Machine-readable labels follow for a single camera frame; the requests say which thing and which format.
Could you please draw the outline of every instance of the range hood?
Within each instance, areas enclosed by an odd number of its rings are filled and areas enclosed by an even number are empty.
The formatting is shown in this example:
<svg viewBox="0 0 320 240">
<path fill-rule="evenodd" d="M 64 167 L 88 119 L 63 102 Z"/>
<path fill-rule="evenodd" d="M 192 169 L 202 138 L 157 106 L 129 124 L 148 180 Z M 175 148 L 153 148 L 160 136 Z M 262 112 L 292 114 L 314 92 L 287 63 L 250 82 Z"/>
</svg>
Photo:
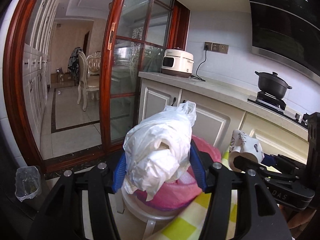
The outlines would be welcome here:
<svg viewBox="0 0 320 240">
<path fill-rule="evenodd" d="M 320 21 L 306 0 L 250 0 L 252 53 L 320 85 Z"/>
</svg>

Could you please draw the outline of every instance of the clear plastic bag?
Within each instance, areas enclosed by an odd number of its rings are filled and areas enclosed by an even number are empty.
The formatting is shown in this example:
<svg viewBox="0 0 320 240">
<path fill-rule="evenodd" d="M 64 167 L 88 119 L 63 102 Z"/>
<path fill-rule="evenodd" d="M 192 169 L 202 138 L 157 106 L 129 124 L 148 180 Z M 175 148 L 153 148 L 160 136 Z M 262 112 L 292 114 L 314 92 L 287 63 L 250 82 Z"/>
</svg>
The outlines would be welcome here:
<svg viewBox="0 0 320 240">
<path fill-rule="evenodd" d="M 15 195 L 21 202 L 41 194 L 41 178 L 35 166 L 21 167 L 16 172 Z"/>
<path fill-rule="evenodd" d="M 221 161 L 221 153 L 217 148 L 197 136 L 193 135 L 192 139 L 200 151 L 209 153 L 213 161 Z M 151 201 L 146 201 L 147 193 L 145 191 L 136 190 L 134 194 L 149 207 L 162 211 L 170 211 L 189 205 L 201 191 L 194 178 L 192 168 L 189 167 L 187 172 L 178 180 L 171 183 L 165 182 Z"/>
</svg>

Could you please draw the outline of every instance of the blue gripper pad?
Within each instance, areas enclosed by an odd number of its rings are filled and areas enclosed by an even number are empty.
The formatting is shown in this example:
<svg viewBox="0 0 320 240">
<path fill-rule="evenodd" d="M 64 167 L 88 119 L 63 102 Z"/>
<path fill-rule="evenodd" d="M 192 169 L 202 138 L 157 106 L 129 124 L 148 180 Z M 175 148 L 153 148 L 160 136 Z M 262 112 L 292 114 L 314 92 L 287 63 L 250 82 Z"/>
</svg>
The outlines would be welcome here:
<svg viewBox="0 0 320 240">
<path fill-rule="evenodd" d="M 113 172 L 113 185 L 112 190 L 114 193 L 118 191 L 122 187 L 124 176 L 126 174 L 126 160 L 125 160 L 125 153 L 123 152 L 122 156 L 120 157 L 120 160 Z"/>
<path fill-rule="evenodd" d="M 272 157 L 268 154 L 264 154 L 264 158 L 263 158 L 261 164 L 270 167 L 270 166 L 276 165 L 276 160 L 274 159 L 274 157 Z"/>
<path fill-rule="evenodd" d="M 206 183 L 205 170 L 198 153 L 199 153 L 199 150 L 197 149 L 196 144 L 194 143 L 193 140 L 191 140 L 191 147 L 190 147 L 191 167 L 196 177 L 198 187 L 201 188 L 203 192 L 205 192 L 208 186 Z"/>
</svg>

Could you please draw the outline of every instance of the white mug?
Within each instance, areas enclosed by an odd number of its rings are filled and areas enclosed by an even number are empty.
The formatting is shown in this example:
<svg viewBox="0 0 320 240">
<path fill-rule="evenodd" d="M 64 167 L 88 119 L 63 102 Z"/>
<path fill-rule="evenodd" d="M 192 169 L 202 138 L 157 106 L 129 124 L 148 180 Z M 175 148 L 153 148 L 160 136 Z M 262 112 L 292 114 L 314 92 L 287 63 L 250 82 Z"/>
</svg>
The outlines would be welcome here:
<svg viewBox="0 0 320 240">
<path fill-rule="evenodd" d="M 237 169 L 233 164 L 233 160 L 237 156 L 242 156 L 256 163 L 261 163 L 264 154 L 259 140 L 250 137 L 241 130 L 234 130 L 229 149 L 229 166 L 233 171 L 241 172 L 241 170 Z"/>
</svg>

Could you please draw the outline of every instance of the white ornate chair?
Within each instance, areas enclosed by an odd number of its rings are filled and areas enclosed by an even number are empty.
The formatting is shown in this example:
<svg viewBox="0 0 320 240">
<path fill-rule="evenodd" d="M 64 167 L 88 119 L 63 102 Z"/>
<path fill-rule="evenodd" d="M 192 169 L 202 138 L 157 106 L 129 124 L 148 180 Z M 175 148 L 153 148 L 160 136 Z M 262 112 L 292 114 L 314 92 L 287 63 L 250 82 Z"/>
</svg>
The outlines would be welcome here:
<svg viewBox="0 0 320 240">
<path fill-rule="evenodd" d="M 81 51 L 78 54 L 79 59 L 79 86 L 78 86 L 78 101 L 77 104 L 80 104 L 81 100 L 81 89 L 83 94 L 83 107 L 82 110 L 87 110 L 87 95 L 88 92 L 95 92 L 99 91 L 99 74 L 100 73 L 100 60 L 101 60 L 101 54 L 99 55 L 90 55 L 88 56 L 89 61 L 85 57 L 85 54 Z"/>
</svg>

